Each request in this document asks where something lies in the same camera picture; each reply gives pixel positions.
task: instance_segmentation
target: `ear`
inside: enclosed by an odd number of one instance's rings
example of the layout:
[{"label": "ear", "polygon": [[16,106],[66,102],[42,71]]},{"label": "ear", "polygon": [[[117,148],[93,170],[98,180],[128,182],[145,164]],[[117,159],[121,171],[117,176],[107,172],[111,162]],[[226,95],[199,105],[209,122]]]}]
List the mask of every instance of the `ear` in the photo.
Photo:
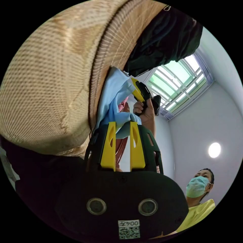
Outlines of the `ear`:
[{"label": "ear", "polygon": [[214,184],[210,184],[210,186],[209,186],[209,188],[208,188],[208,190],[207,190],[208,192],[210,192],[210,191],[212,190],[213,185],[214,185]]}]

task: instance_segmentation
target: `white wall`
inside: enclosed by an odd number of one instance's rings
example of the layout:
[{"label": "white wall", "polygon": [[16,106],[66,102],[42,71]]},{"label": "white wall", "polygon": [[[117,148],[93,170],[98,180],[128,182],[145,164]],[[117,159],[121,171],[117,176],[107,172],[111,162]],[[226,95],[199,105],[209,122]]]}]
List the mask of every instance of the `white wall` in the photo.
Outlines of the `white wall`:
[{"label": "white wall", "polygon": [[243,86],[239,74],[226,50],[203,28],[199,49],[215,80],[227,91],[243,116]]},{"label": "white wall", "polygon": [[[135,99],[129,97],[128,105],[132,112]],[[156,135],[155,139],[161,152],[164,175],[174,179],[174,151],[171,139],[169,123],[161,116],[155,118]],[[124,172],[130,171],[130,138],[120,160],[120,169]]]},{"label": "white wall", "polygon": [[[175,181],[185,191],[201,169],[215,175],[213,190],[205,197],[218,204],[230,188],[243,156],[243,120],[231,97],[218,84],[169,122],[175,152]],[[221,144],[221,154],[212,159],[211,143]]]}]

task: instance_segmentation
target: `mask ear loop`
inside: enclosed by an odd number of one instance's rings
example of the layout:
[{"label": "mask ear loop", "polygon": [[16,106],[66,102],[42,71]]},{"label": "mask ear loop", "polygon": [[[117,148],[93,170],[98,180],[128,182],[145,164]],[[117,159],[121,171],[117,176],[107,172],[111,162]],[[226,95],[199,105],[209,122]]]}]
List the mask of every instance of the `mask ear loop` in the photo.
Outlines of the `mask ear loop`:
[{"label": "mask ear loop", "polygon": [[[209,184],[212,184],[212,183],[210,183],[210,182],[208,182]],[[206,192],[204,192],[204,193],[207,193],[207,192],[209,192],[209,191],[206,191]]]}]

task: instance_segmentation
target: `red patterned fabric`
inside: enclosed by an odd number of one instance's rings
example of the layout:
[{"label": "red patterned fabric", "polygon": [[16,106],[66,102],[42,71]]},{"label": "red patterned fabric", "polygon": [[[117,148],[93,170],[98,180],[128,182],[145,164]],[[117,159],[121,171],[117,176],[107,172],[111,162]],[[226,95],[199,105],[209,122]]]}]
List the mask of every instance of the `red patterned fabric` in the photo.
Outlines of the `red patterned fabric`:
[{"label": "red patterned fabric", "polygon": [[124,99],[124,101],[121,102],[121,103],[118,105],[119,112],[121,112],[122,109],[125,107],[125,104],[126,104],[127,100],[128,100],[128,97],[127,97],[126,99]]}]

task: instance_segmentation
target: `green face mask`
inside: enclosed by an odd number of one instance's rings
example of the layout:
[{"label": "green face mask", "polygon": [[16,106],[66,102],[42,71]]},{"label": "green face mask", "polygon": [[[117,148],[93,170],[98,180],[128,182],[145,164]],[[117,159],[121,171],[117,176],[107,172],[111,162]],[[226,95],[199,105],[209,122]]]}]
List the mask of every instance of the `green face mask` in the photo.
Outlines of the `green face mask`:
[{"label": "green face mask", "polygon": [[208,183],[210,183],[208,178],[203,176],[192,178],[187,185],[186,196],[191,198],[200,197],[206,193],[205,187]]}]

